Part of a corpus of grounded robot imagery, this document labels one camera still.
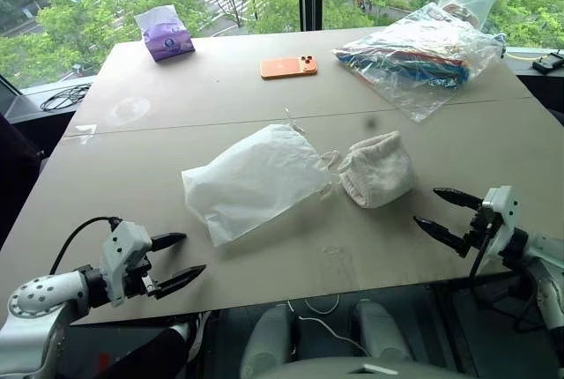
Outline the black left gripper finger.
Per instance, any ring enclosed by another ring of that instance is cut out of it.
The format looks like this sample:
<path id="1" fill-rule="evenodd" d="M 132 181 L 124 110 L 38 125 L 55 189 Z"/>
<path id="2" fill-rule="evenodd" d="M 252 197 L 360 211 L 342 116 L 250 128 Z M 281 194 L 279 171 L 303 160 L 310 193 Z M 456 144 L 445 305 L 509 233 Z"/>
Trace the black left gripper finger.
<path id="1" fill-rule="evenodd" d="M 182 240 L 185 240 L 187 235 L 184 233 L 166 233 L 154 235 L 152 237 L 152 252 L 161 251 L 169 248 Z"/>
<path id="2" fill-rule="evenodd" d="M 201 275 L 205 268 L 205 264 L 200 264 L 177 272 L 172 278 L 157 285 L 154 298 L 159 300 L 184 288 Z"/>

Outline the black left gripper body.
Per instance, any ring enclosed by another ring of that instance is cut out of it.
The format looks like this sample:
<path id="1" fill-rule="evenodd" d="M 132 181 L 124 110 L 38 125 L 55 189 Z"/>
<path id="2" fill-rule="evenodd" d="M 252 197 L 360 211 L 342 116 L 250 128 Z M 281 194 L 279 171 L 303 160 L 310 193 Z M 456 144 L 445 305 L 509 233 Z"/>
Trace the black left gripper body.
<path id="1" fill-rule="evenodd" d="M 151 237 L 147 248 L 128 249 L 124 262 L 124 295 L 127 298 L 144 294 L 150 296 L 156 292 L 156 285 L 149 275 L 152 264 L 146 253 L 154 251 L 158 240 L 158 237 Z"/>

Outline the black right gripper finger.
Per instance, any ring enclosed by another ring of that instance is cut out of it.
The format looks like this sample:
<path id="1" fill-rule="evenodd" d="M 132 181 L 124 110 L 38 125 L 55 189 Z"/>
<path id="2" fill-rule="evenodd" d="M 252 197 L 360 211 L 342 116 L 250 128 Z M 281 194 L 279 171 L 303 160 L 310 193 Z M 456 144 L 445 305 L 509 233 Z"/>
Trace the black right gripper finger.
<path id="1" fill-rule="evenodd" d="M 438 187 L 433 188 L 434 194 L 444 199 L 445 201 L 460 206 L 470 208 L 473 211 L 478 211 L 482 204 L 482 199 L 473 195 L 467 194 L 458 189 Z"/>
<path id="2" fill-rule="evenodd" d="M 416 224 L 431 238 L 453 249 L 460 257 L 466 257 L 470 246 L 463 239 L 452 234 L 446 227 L 419 216 L 413 216 Z"/>

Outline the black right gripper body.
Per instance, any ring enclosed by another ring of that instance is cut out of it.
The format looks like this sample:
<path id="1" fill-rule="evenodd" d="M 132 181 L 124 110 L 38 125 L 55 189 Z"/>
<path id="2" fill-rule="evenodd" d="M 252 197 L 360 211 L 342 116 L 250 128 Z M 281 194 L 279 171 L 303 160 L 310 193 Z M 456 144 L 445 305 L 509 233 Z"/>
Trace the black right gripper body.
<path id="1" fill-rule="evenodd" d="M 498 212 L 480 208 L 471 219 L 464 241 L 468 247 L 481 248 L 495 237 L 502 224 L 503 218 Z"/>

